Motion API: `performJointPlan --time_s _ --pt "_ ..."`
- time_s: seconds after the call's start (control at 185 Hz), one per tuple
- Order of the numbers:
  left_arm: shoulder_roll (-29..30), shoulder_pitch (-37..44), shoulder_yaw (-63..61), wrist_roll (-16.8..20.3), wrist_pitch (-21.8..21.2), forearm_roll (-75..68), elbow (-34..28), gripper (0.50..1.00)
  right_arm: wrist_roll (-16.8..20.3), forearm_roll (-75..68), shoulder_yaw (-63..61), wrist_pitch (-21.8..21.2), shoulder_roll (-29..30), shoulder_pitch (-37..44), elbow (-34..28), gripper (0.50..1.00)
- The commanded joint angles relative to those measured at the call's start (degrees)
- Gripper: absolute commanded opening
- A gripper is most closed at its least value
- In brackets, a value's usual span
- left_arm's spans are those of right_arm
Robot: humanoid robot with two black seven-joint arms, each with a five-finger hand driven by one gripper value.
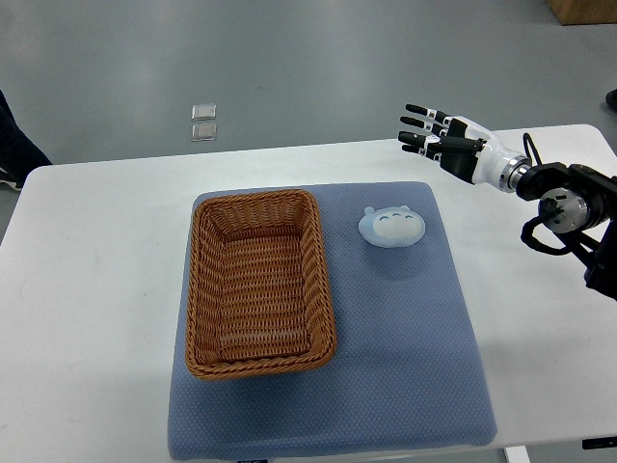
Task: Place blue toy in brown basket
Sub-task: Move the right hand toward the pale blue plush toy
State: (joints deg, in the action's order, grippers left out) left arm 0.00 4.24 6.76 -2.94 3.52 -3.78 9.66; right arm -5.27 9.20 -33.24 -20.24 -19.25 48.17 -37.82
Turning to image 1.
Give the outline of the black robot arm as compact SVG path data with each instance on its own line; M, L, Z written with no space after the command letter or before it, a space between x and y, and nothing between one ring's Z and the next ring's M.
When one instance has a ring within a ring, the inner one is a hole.
M469 184L490 184L537 202L521 231L530 249L574 255L585 267L588 288L616 296L616 179L580 165L546 163L529 133L523 150L510 150L488 128L461 116L409 104L400 121L402 149L432 161Z

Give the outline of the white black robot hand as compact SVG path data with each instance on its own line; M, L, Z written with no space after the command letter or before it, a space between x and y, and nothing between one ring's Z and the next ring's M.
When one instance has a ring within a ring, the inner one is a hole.
M524 167L524 156L506 148L494 132L467 118L452 117L441 110L411 103L405 109L433 122L402 116L402 123L433 134L400 131L398 140L405 144L403 151L440 162L443 170L467 183L488 183L495 188L515 187L515 173ZM432 149L414 146L432 146Z

